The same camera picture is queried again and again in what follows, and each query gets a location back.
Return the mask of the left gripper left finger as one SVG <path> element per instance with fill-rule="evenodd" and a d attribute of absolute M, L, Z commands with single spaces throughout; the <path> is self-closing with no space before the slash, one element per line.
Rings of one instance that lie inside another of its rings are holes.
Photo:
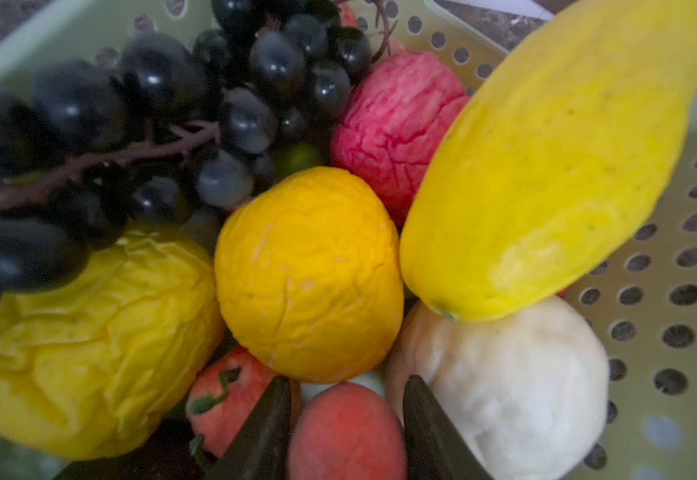
<path fill-rule="evenodd" d="M 204 480 L 286 479 L 292 430 L 292 390 L 284 376 L 272 379 L 246 423 Z"/>

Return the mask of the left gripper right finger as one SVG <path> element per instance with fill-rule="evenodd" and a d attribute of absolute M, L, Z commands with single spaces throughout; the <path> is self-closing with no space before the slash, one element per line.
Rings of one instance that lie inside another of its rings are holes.
<path fill-rule="evenodd" d="M 408 479 L 492 480 L 419 375 L 402 400 Z"/>

